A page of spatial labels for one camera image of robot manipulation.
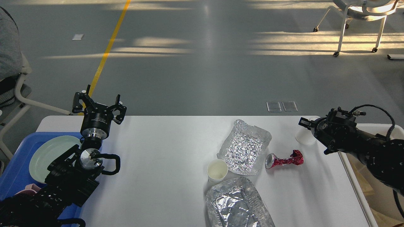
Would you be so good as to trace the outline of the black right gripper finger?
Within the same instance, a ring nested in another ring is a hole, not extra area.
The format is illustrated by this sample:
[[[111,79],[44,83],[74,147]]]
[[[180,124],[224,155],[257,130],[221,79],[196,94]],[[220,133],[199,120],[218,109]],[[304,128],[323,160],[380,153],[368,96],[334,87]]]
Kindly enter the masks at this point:
[[[311,130],[312,128],[315,128],[315,121],[316,121],[316,117],[311,117],[311,118],[304,118],[301,117],[298,125],[307,128],[308,130]]]

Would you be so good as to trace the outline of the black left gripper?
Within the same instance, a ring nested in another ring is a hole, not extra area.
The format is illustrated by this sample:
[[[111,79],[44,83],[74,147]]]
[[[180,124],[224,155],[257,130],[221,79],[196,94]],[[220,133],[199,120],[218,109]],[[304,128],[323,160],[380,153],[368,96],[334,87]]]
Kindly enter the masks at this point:
[[[91,85],[87,85],[86,90],[76,92],[73,98],[72,113],[83,113],[84,119],[80,133],[84,137],[95,137],[104,140],[110,135],[111,122],[120,125],[127,112],[127,107],[120,101],[120,94],[111,106],[98,105],[89,96]]]

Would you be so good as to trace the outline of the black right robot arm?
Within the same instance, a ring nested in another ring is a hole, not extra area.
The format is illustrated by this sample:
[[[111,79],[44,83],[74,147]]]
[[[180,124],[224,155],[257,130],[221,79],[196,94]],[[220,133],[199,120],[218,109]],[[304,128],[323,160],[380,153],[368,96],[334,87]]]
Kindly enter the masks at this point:
[[[362,107],[360,105],[350,111],[338,107],[331,109],[323,118],[309,120],[302,117],[298,124],[311,131],[326,147],[324,154],[338,151],[351,154],[367,167],[373,177],[392,188],[396,206],[403,215],[398,195],[404,193],[404,142],[402,139],[391,139],[395,120],[385,109],[381,111],[391,120],[386,135],[373,135],[358,129],[356,117],[366,115],[360,111]]]

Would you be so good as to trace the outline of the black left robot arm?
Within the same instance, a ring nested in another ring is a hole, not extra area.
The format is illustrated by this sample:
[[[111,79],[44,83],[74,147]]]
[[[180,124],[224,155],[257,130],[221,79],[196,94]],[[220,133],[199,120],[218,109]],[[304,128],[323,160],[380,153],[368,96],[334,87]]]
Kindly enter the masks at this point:
[[[81,218],[59,219],[59,216],[72,204],[84,205],[98,187],[99,175],[111,176],[120,171],[120,157],[101,153],[100,148],[110,135],[111,123],[120,125],[127,111],[120,94],[113,105],[107,106],[92,100],[90,87],[77,92],[73,99],[72,112],[84,115],[80,144],[73,145],[48,165],[45,186],[37,193],[17,193],[1,201],[2,227],[86,226]]]

